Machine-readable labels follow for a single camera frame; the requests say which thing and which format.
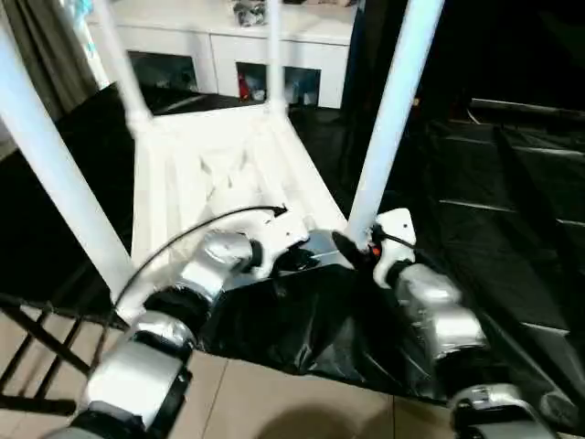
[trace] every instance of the white furniture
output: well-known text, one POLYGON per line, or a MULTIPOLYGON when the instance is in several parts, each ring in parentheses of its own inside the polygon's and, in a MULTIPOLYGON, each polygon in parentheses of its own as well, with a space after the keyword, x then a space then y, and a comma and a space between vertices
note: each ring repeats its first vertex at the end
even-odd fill
MULTIPOLYGON (((239 96, 236 63, 268 64, 268 26, 240 27, 226 0, 120 0, 112 9, 124 48, 191 57, 202 92, 239 96)), ((355 15, 354 6, 282 5, 282 65, 321 71, 319 106, 341 105, 355 15)), ((97 17, 87 22, 107 53, 97 17)))
MULTIPOLYGON (((160 244, 157 240, 169 233, 167 220, 170 213, 180 210, 179 218, 175 215, 176 220, 181 219, 181 212, 190 213, 189 207, 193 206, 189 204, 193 204, 192 200, 187 200, 183 206, 177 203, 182 201, 182 194, 171 193, 171 199, 167 199, 167 195, 169 188, 176 188, 183 194, 189 190, 188 179, 194 175, 200 145, 215 149, 222 145, 226 148, 238 147, 234 144, 237 140, 241 141, 239 148, 252 143, 257 146, 251 150, 252 153, 256 151, 266 155, 263 161, 261 158, 258 160, 260 166, 257 170, 259 180, 263 180, 259 186, 266 188, 261 193, 262 197, 270 202, 278 201, 275 198, 287 198, 292 201, 291 209, 313 216, 315 227, 340 229, 346 225, 285 114, 282 86, 279 87, 279 84, 282 85, 282 71, 279 65, 281 52, 277 38, 280 27, 278 20, 273 20, 270 26, 271 96, 266 105, 153 118, 144 105, 130 62, 124 56, 107 10, 107 0, 95 2, 101 8, 102 20, 106 22, 104 42, 108 43, 109 49, 106 53, 115 60, 113 65, 120 79, 126 121, 136 141, 134 239, 144 239, 141 243, 144 251, 156 248, 160 244), (224 129, 226 123, 230 125, 230 122, 248 127, 250 120, 258 123, 258 132, 250 132, 250 137, 235 136, 230 130, 224 129), (215 145, 214 142, 202 142, 201 136, 192 136, 197 130, 201 130, 201 134, 207 130, 208 138, 213 139, 215 145), (189 156, 195 158, 193 162, 181 160, 189 156), (175 175, 173 178, 168 175, 167 171, 172 165, 177 166, 181 176, 175 175)), ((280 16, 279 1, 268 0, 268 4, 273 16, 280 16)), ((414 99, 416 83, 420 79, 441 15, 441 7, 442 0, 409 0, 380 104, 375 128, 377 133, 370 142, 359 183, 359 199, 355 204, 355 207, 365 206, 369 200, 371 206, 367 215, 361 215, 359 209, 352 209, 350 217, 350 237, 358 244, 363 244, 364 230, 371 226, 373 218, 370 216, 378 210, 380 194, 386 185, 385 180, 371 179, 366 173, 378 168, 373 162, 381 161, 385 168, 379 170, 383 171, 385 177, 389 174, 414 99), (399 79, 409 80, 405 90, 399 79)), ((120 289, 133 273, 131 260, 48 117, 21 59, 2 27, 0 64, 3 66, 0 69, 0 117, 81 246, 111 288, 112 300, 115 302, 120 289)), ((134 260, 142 257, 139 254, 138 257, 134 256, 134 260)), ((144 295, 152 291, 148 285, 144 287, 144 294, 133 296, 144 299, 144 295)), ((122 317, 131 319, 133 314, 140 311, 140 307, 140 301, 137 300, 124 304, 118 311, 122 317)))

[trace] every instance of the cabinet drawer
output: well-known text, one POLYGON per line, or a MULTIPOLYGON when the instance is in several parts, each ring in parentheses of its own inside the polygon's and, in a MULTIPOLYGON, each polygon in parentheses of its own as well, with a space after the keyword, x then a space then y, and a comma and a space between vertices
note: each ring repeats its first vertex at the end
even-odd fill
MULTIPOLYGON (((91 37, 100 53, 101 62, 110 79, 115 78, 104 47, 99 25, 89 25, 91 37)), ((197 78, 198 89, 206 93, 218 91, 214 71, 211 42, 208 34, 197 32, 153 29, 150 27, 118 27, 118 34, 126 50, 164 55, 190 57, 197 78)))
MULTIPOLYGON (((218 93, 239 96, 237 63, 266 64, 266 38, 211 36, 218 75, 218 93)), ((319 70, 318 102, 339 108, 343 95, 349 46, 282 41, 282 65, 319 70)))

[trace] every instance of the wire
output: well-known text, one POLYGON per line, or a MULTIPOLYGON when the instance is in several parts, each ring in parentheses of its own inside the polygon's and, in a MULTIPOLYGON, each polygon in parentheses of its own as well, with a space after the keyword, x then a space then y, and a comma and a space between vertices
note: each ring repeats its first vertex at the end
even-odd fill
POLYGON ((398 236, 388 235, 382 229, 382 226, 380 226, 379 224, 375 224, 374 227, 372 227, 372 239, 374 241, 391 240, 397 242, 398 244, 402 244, 413 251, 417 250, 417 248, 410 242, 404 241, 402 238, 399 238, 398 236))
POLYGON ((94 368, 97 366, 98 362, 100 361, 101 352, 103 351, 103 345, 104 345, 105 339, 108 335, 108 330, 113 323, 113 319, 116 317, 116 309, 118 309, 118 305, 120 304, 120 302, 122 301, 122 299, 124 298, 126 293, 128 293, 128 291, 130 290, 130 285, 133 284, 133 282, 138 278, 138 276, 140 276, 140 274, 142 274, 144 269, 148 265, 150 265, 150 263, 152 261, 154 261, 154 259, 156 259, 158 256, 160 256, 162 252, 169 249, 174 243, 176 243, 177 241, 180 241, 181 239, 185 238, 186 235, 188 235, 196 230, 202 229, 202 228, 208 226, 209 224, 212 224, 218 220, 223 220, 224 218, 229 217, 231 215, 235 215, 237 213, 242 213, 242 212, 249 212, 249 211, 253 211, 253 210, 271 210, 274 212, 274 216, 278 217, 282 213, 286 212, 287 208, 279 207, 279 206, 248 206, 246 208, 231 210, 231 211, 223 213, 215 218, 208 219, 208 220, 203 221, 203 222, 199 222, 195 226, 192 226, 192 227, 188 228, 187 230, 182 231, 181 233, 179 233, 176 236, 174 236, 173 238, 171 238, 167 243, 165 243, 162 247, 160 247, 156 252, 154 252, 148 258, 146 258, 146 261, 144 261, 140 265, 140 267, 138 267, 138 269, 134 272, 134 274, 132 276, 130 276, 130 279, 128 279, 128 282, 126 282, 123 289, 120 291, 120 295, 116 299, 116 303, 114 304, 114 306, 110 312, 110 315, 108 316, 108 319, 106 321, 106 325, 103 326, 103 330, 101 331, 100 340, 98 341, 98 346, 96 347, 96 349, 93 353, 93 360, 91 361, 91 370, 94 370, 94 368))
POLYGON ((477 125, 481 125, 481 123, 477 119, 475 119, 475 116, 473 116, 472 112, 469 111, 469 108, 467 108, 466 111, 467 111, 467 115, 473 121, 473 123, 475 123, 477 125))

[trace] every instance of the curtain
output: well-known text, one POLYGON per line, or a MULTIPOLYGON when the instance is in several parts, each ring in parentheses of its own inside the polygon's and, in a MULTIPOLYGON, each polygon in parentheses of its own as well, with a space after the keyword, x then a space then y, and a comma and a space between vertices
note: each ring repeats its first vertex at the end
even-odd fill
POLYGON ((59 0, 0 0, 28 75, 53 120, 98 91, 59 0))

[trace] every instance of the beige floor tile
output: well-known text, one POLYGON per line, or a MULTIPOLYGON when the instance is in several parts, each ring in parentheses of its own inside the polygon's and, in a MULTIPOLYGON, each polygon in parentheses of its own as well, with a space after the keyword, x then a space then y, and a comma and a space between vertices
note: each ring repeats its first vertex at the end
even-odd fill
POLYGON ((44 434, 69 424, 64 416, 27 413, 23 421, 10 435, 10 439, 40 439, 44 434))
POLYGON ((392 439, 391 399, 230 361, 205 439, 392 439))
MULTIPOLYGON (((55 338, 63 341, 72 324, 72 320, 68 318, 51 315, 43 327, 55 338)), ((54 358, 55 354, 50 349, 39 341, 33 341, 26 355, 22 358, 16 374, 6 386, 6 393, 23 392, 26 396, 33 396, 54 358)))
MULTIPOLYGON (((31 317, 37 318, 40 312, 35 308, 24 307, 23 310, 31 317)), ((71 328, 73 321, 64 317, 52 315, 46 321, 44 328, 53 336, 63 341, 71 328)), ((0 316, 0 330, 3 337, 0 340, 1 352, 6 353, 0 357, 0 373, 4 371, 8 361, 24 340, 26 334, 17 324, 6 316, 0 316)), ((72 350, 86 362, 90 362, 97 344, 101 327, 95 324, 84 323, 72 350)), ((110 331, 106 342, 109 348, 113 341, 121 334, 120 331, 110 331)), ((6 386, 6 394, 18 394, 24 390, 26 396, 32 396, 37 390, 38 384, 45 376, 55 355, 44 345, 35 341, 29 347, 23 357, 18 370, 6 386)), ((71 398, 77 400, 85 384, 85 377, 69 363, 61 363, 61 367, 51 388, 49 398, 71 398)), ((31 413, 0 411, 0 436, 24 437, 35 434, 37 431, 45 433, 66 422, 66 418, 59 416, 36 415, 31 413), (39 423, 38 429, 29 423, 39 423)))
POLYGON ((228 364, 226 359, 196 352, 189 361, 193 373, 186 403, 171 433, 171 439, 200 439, 218 394, 228 364))
POLYGON ((396 397, 395 439, 453 439, 449 411, 444 407, 396 397))
MULTIPOLYGON (((6 317, 0 314, 0 374, 4 372, 8 362, 16 352, 26 333, 20 327, 6 317)), ((10 436, 18 424, 23 420, 24 414, 21 412, 12 412, 9 410, 0 410, 0 435, 10 436)))

